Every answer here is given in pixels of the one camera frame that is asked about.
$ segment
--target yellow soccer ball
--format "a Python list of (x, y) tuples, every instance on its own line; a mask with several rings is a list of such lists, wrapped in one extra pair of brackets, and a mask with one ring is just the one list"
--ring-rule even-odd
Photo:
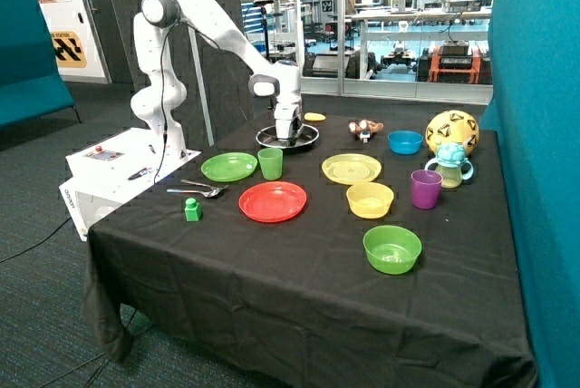
[(479, 143), (479, 125), (473, 116), (460, 110), (447, 110), (435, 116), (427, 125), (425, 141), (436, 153), (443, 143), (464, 143), (468, 155)]

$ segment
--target black tablecloth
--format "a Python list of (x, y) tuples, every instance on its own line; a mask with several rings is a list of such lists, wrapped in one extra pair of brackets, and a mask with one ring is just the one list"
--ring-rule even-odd
[[(293, 386), (533, 386), (537, 369), (527, 337), (495, 132), (483, 131), (472, 181), (444, 190), (433, 210), (411, 204), (411, 172), (429, 156), (389, 150), (387, 134), (410, 127), (383, 121), (368, 143), (346, 118), (317, 122), (311, 150), (285, 154), (283, 181), (304, 188), (297, 217), (277, 224), (247, 218), (238, 200), (265, 182), (259, 169), (217, 199), (197, 197), (199, 222), (187, 222), (187, 195), (168, 194), (181, 178), (207, 181), (201, 164), (229, 151), (254, 155), (254, 120), (138, 196), (89, 231), (83, 314), (111, 359), (131, 349), (120, 304), (139, 309), (163, 331), (195, 340), (228, 361)], [(348, 186), (321, 164), (339, 153), (382, 164), (377, 182), (395, 192), (384, 218), (357, 218)], [(364, 233), (408, 228), (422, 242), (411, 272), (387, 276), (368, 263)]]

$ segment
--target glass wall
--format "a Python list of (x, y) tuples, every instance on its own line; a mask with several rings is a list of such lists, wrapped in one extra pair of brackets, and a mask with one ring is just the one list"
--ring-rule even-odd
[(265, 57), (303, 67), (304, 92), (487, 103), (492, 3), (243, 0), (242, 9)]

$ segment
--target metal spoon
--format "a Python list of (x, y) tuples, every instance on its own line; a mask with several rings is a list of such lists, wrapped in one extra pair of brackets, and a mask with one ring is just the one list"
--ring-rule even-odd
[(217, 187), (211, 191), (199, 191), (199, 190), (184, 190), (184, 189), (167, 189), (168, 193), (198, 193), (205, 196), (206, 198), (214, 198), (219, 194), (221, 190), (225, 187)]
[(195, 181), (190, 181), (190, 180), (188, 180), (188, 179), (182, 179), (182, 180), (181, 180), (181, 182), (184, 182), (184, 183), (186, 183), (186, 184), (193, 184), (194, 186), (203, 186), (203, 187), (207, 187), (208, 189), (212, 189), (212, 190), (215, 190), (215, 189), (225, 189), (225, 188), (227, 187), (227, 184), (226, 184), (226, 186), (225, 186), (225, 187), (221, 187), (221, 188), (220, 188), (220, 187), (214, 187), (214, 186), (210, 186), (209, 184), (204, 184), (204, 183), (202, 183), (202, 182), (195, 182)]

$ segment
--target spoon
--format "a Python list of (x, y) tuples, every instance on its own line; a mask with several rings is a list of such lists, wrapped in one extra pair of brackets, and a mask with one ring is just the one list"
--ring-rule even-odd
[(225, 187), (217, 187), (211, 191), (199, 191), (199, 190), (184, 190), (184, 189), (167, 189), (168, 193), (198, 193), (205, 196), (206, 198), (214, 198), (219, 194), (221, 190)]

